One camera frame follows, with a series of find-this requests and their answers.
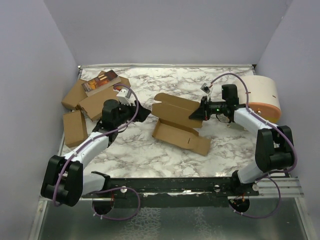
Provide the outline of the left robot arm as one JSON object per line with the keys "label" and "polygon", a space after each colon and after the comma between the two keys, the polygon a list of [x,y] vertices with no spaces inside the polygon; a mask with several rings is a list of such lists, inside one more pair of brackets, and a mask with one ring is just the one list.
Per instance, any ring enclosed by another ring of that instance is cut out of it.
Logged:
{"label": "left robot arm", "polygon": [[131,122],[144,122],[151,110],[137,100],[124,104],[109,99],[104,102],[101,113],[100,120],[83,143],[63,156],[54,155],[49,159],[40,191],[42,197],[73,207],[89,193],[94,192],[101,198],[110,193],[108,175],[97,171],[84,174],[84,169],[115,141],[121,129]]}

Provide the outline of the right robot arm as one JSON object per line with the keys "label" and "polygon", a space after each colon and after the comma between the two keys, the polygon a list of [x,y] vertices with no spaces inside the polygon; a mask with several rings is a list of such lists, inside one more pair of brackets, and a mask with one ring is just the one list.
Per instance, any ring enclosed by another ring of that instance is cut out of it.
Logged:
{"label": "right robot arm", "polygon": [[255,181],[268,174],[292,167],[295,163],[292,131],[288,126],[278,126],[256,117],[245,104],[241,104],[235,84],[221,87],[222,101],[211,101],[208,96],[201,98],[198,109],[191,120],[207,121],[212,115],[224,115],[229,122],[244,127],[256,136],[254,161],[232,173],[230,191],[240,196]]}

